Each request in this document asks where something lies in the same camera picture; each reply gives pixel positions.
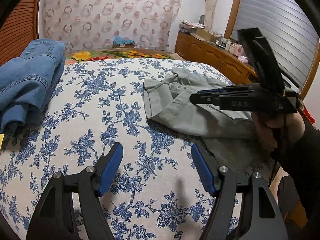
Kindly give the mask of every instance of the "wooden louvered door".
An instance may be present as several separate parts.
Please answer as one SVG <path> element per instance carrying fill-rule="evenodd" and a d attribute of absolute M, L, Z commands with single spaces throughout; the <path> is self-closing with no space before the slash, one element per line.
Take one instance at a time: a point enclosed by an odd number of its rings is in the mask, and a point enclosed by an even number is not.
<path fill-rule="evenodd" d="M 39 0 L 21 0 L 0 29 L 0 67 L 38 39 Z"/>

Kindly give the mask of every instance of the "black sleeve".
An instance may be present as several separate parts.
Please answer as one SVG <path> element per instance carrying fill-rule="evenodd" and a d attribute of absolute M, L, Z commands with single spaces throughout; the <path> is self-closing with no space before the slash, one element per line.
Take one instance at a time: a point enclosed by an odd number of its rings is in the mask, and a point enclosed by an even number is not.
<path fill-rule="evenodd" d="M 316 239 L 320 214 L 320 132 L 304 118 L 305 132 L 292 149 L 282 156 L 273 156 L 294 180 L 308 223 L 298 239 Z"/>

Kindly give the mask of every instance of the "window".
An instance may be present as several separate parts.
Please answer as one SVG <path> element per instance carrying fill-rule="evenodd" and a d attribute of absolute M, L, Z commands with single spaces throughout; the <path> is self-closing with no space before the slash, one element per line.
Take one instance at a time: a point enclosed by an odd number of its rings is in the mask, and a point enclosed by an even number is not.
<path fill-rule="evenodd" d="M 231 38 L 237 40 L 238 29 L 253 27 L 268 39 L 284 76 L 302 88 L 318 35 L 299 5 L 294 0 L 240 0 Z"/>

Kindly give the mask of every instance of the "blue floral pattern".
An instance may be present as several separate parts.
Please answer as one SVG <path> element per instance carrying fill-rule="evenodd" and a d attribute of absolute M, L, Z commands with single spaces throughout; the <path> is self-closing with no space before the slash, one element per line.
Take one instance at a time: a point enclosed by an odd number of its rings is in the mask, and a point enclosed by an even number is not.
<path fill-rule="evenodd" d="M 35 206 L 51 176 L 95 165 L 115 142 L 124 157 L 101 204 L 116 240 L 198 239 L 214 204 L 191 158 L 194 138 L 147 120 L 143 79 L 163 79 L 172 67 L 232 83 L 196 62 L 113 59 L 65 66 L 41 125 L 6 137 L 0 154 L 0 211 L 25 239 Z M 241 196 L 235 200 L 231 231 Z M 77 196 L 76 223 L 86 239 Z"/>

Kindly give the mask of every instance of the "blue jeans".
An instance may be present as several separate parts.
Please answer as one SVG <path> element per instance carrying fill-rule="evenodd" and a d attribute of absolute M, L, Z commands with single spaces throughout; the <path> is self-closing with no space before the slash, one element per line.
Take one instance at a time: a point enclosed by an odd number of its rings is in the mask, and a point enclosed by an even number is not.
<path fill-rule="evenodd" d="M 64 47 L 62 41 L 33 40 L 20 57 L 0 67 L 0 133 L 42 122 L 63 72 Z"/>

